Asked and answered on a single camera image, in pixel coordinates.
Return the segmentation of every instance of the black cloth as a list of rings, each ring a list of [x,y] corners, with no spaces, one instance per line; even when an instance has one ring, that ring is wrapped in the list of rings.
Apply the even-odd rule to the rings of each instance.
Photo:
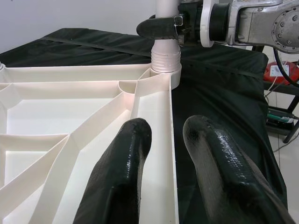
[[[134,35],[64,28],[0,55],[7,67],[150,63],[153,41]],[[179,218],[207,223],[195,168],[183,141],[183,124],[201,114],[224,126],[258,166],[287,207],[284,180],[266,132],[263,73],[259,52],[214,45],[182,48],[180,85],[172,91]]]

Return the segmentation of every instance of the white wall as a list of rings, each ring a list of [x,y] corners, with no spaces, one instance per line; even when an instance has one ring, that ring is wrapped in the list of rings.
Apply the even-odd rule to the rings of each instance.
[[[0,0],[0,53],[60,28],[136,34],[155,0]]]

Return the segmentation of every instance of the pvc pipe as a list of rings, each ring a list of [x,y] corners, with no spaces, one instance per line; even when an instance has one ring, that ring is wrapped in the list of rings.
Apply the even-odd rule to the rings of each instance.
[[[156,18],[178,15],[179,0],[156,0]],[[181,52],[177,40],[155,40],[151,51],[151,68],[156,72],[181,69]]]

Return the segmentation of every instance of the black rubber hose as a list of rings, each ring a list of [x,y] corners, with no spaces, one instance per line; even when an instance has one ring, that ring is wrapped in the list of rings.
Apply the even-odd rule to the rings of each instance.
[[[274,56],[275,56],[275,60],[276,60],[276,63],[277,63],[277,66],[281,72],[281,74],[283,75],[283,77],[286,79],[286,81],[288,81],[290,84],[296,86],[296,87],[299,87],[299,84],[294,82],[285,72],[282,64],[281,64],[281,61],[280,61],[280,58],[279,58],[279,55],[278,55],[278,51],[277,49],[273,48],[273,51],[274,51]]]

